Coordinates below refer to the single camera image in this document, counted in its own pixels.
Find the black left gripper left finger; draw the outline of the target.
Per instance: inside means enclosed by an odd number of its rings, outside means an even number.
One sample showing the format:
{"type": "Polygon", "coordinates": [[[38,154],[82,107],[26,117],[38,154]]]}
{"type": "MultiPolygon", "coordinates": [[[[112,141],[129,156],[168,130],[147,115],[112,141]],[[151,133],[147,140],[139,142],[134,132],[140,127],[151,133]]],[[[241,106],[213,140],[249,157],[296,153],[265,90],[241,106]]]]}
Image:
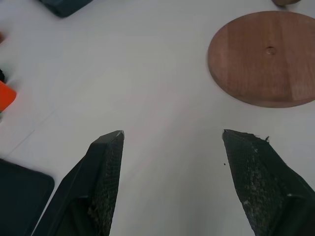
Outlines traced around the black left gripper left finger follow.
{"type": "Polygon", "coordinates": [[[100,136],[62,179],[32,236],[109,236],[124,132],[100,136]]]}

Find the small wooden piece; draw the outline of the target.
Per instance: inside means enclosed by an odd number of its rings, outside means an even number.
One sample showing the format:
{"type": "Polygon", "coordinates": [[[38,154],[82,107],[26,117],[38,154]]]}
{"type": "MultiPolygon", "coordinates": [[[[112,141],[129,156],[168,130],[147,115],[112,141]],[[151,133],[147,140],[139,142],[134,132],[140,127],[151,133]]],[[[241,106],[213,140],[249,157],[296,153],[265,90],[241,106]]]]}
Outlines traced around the small wooden piece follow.
{"type": "Polygon", "coordinates": [[[296,4],[297,2],[301,1],[301,0],[271,0],[275,5],[277,6],[287,6],[287,5],[291,5],[291,4],[296,4]]]}

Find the round wooden disc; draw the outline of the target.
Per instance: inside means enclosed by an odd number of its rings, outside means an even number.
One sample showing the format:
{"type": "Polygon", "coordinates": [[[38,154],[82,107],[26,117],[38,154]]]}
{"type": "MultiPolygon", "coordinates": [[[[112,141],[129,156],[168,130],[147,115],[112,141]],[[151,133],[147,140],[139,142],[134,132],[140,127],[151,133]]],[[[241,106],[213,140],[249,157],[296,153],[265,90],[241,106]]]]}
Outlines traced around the round wooden disc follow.
{"type": "Polygon", "coordinates": [[[285,11],[239,17],[212,38],[208,67],[224,92],[248,104],[315,101],[315,18],[285,11]]]}

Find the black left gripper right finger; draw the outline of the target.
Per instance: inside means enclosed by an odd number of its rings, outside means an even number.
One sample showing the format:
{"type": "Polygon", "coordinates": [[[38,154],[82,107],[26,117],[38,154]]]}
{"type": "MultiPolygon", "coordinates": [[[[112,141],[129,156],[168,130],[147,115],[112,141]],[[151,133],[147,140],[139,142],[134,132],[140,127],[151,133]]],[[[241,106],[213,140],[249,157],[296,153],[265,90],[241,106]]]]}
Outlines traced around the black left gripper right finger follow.
{"type": "Polygon", "coordinates": [[[255,236],[315,236],[315,191],[268,140],[222,134],[237,196],[255,236]]]}

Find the dark teal tray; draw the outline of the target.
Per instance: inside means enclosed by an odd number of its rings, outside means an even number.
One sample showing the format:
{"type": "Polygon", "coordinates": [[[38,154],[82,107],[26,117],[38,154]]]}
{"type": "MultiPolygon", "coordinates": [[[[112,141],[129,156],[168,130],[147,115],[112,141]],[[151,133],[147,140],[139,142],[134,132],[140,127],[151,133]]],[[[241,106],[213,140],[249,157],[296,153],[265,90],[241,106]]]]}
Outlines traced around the dark teal tray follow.
{"type": "Polygon", "coordinates": [[[0,159],[0,236],[31,236],[54,187],[52,177],[0,159]]]}

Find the orange block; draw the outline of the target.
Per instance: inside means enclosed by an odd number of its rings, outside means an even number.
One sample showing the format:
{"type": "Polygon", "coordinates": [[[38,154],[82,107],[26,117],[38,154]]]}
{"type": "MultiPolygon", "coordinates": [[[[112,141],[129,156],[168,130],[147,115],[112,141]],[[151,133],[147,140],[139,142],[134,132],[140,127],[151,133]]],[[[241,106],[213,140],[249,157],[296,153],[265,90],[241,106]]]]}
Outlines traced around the orange block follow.
{"type": "Polygon", "coordinates": [[[16,96],[17,93],[15,90],[0,81],[0,113],[15,100],[16,96]]]}

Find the dark teal box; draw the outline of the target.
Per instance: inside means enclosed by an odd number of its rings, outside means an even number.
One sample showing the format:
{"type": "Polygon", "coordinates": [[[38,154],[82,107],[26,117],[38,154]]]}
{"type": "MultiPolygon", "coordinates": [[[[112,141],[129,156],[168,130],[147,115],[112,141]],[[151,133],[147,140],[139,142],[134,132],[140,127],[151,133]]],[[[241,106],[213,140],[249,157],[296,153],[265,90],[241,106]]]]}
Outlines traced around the dark teal box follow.
{"type": "Polygon", "coordinates": [[[65,18],[88,5],[93,0],[38,0],[54,15],[65,18]]]}

